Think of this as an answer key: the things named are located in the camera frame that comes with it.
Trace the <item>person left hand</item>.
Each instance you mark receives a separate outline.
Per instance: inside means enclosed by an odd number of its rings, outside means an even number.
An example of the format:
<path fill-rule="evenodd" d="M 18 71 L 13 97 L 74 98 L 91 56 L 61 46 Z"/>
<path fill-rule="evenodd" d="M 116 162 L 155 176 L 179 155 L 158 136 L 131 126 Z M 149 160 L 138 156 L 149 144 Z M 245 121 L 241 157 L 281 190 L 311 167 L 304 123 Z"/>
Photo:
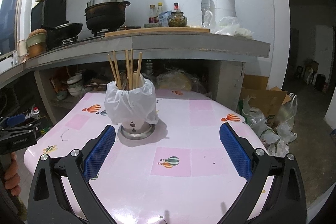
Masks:
<path fill-rule="evenodd" d="M 19 196 L 21 187 L 19 183 L 21 178 L 18 174 L 17 155 L 15 152 L 11 153 L 11 163 L 5 171 L 5 189 L 9 190 L 13 196 Z"/>

